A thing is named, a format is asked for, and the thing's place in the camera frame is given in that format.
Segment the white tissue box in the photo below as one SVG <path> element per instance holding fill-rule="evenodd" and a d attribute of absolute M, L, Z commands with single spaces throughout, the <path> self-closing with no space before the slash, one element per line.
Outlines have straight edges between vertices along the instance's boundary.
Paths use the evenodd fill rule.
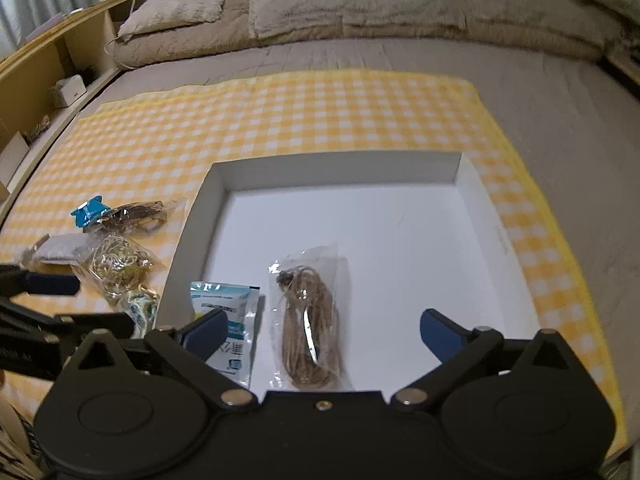
<path fill-rule="evenodd" d="M 53 107 L 59 110 L 74 104 L 86 94 L 87 88 L 81 76 L 74 75 L 57 81 L 49 91 Z"/>

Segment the grey fabric pouch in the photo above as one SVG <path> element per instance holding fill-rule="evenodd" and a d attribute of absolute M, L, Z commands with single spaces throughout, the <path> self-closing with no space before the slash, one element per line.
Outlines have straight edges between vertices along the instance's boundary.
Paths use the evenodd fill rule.
<path fill-rule="evenodd" d="M 96 242 L 88 233 L 46 235 L 32 246 L 30 261 L 45 264 L 71 264 L 83 257 Z"/>

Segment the right side shelf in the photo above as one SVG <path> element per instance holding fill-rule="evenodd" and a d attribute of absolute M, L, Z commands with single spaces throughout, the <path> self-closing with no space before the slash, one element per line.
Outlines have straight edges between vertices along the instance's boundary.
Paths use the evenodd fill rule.
<path fill-rule="evenodd" d="M 574 0 L 595 21 L 605 38 L 598 64 L 639 97 L 639 0 Z"/>

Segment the wooden long shelf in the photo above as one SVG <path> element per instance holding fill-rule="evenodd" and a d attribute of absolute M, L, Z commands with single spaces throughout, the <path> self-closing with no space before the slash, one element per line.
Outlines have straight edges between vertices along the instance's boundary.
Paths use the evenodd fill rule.
<path fill-rule="evenodd" d="M 1 211 L 77 115 L 122 71 L 105 47 L 145 0 L 102 0 L 77 11 L 1 62 Z M 49 89 L 80 75 L 87 92 L 70 107 L 53 107 Z"/>

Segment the yellow checkered blanket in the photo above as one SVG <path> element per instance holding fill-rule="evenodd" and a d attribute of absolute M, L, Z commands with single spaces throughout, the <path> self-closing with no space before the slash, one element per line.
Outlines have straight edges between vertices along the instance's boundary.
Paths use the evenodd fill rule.
<path fill-rule="evenodd" d="M 564 335 L 616 422 L 620 388 L 590 292 L 523 159 L 464 79 L 382 70 L 301 70 L 146 92 L 80 118 L 14 204 L 1 231 L 13 260 L 72 227 L 88 195 L 193 203 L 216 162 L 351 150 L 468 155 L 506 226 L 538 318 Z"/>

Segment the white shallow box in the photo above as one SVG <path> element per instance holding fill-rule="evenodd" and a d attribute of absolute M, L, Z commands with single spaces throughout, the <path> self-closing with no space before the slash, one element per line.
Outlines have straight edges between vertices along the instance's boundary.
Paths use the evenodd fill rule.
<path fill-rule="evenodd" d="M 420 317 L 434 308 L 509 338 L 539 328 L 506 229 L 471 159 L 459 152 L 362 151 L 217 162 L 168 271 L 157 319 L 191 321 L 194 281 L 262 291 L 250 386 L 271 388 L 269 267 L 326 246 L 352 388 L 392 394 L 432 370 Z"/>

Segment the dark cord necklace bag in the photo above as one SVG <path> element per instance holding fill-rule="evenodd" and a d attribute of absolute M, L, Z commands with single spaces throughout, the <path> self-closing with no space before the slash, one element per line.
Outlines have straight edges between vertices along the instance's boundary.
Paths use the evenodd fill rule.
<path fill-rule="evenodd" d="M 178 205 L 176 200 L 125 204 L 104 212 L 93 227 L 104 233 L 151 234 L 167 223 Z"/>

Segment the blue snack packet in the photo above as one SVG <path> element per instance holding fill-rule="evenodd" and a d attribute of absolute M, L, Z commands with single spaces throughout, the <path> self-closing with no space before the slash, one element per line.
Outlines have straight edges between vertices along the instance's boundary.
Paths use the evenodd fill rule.
<path fill-rule="evenodd" d="M 96 195 L 77 206 L 70 215 L 76 228 L 85 230 L 110 210 L 111 208 L 103 203 L 103 197 Z"/>

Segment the beige cord green beads bag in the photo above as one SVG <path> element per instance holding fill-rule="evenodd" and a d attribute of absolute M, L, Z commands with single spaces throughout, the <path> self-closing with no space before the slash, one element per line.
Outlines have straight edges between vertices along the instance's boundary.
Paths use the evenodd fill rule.
<path fill-rule="evenodd" d="M 72 269 L 82 284 L 114 307 L 127 292 L 151 284 L 164 270 L 148 248 L 122 234 L 89 234 L 73 251 Z"/>

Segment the brown rope bag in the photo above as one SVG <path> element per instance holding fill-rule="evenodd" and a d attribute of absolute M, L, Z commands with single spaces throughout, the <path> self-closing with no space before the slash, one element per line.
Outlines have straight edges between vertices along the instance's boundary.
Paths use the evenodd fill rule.
<path fill-rule="evenodd" d="M 343 269 L 334 244 L 294 252 L 270 264 L 272 388 L 352 390 L 343 359 L 346 306 L 338 299 Z"/>

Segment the beige folded mattress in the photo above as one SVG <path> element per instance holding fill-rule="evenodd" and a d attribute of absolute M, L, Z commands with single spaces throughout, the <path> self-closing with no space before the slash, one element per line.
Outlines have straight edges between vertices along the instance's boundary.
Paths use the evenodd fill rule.
<path fill-rule="evenodd" d="M 117 64 L 127 70 L 276 44 L 337 39 L 437 38 L 474 41 L 589 61 L 597 60 L 604 52 L 604 39 L 601 36 L 582 39 L 569 32 L 556 32 L 534 25 L 477 20 L 469 21 L 463 30 L 435 25 L 323 24 L 257 39 L 250 36 L 248 10 L 250 0 L 224 0 L 221 18 L 216 22 L 149 32 L 134 36 L 129 41 L 118 38 L 106 46 L 105 50 Z"/>

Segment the white blue sachet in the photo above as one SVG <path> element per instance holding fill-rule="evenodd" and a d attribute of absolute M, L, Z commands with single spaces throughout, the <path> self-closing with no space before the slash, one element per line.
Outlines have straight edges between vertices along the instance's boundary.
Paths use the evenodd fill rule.
<path fill-rule="evenodd" d="M 242 387 L 250 386 L 254 325 L 259 304 L 259 288 L 214 282 L 192 282 L 190 297 L 195 318 L 214 309 L 228 318 L 227 337 L 206 363 Z"/>

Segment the left fluffy pillow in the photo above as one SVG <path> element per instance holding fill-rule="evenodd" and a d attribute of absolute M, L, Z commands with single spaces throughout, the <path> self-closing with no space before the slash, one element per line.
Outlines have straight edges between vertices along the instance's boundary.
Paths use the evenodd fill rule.
<path fill-rule="evenodd" d="M 224 0 L 148 0 L 124 21 L 118 36 L 128 41 L 151 32 L 213 23 L 221 18 L 223 8 Z"/>

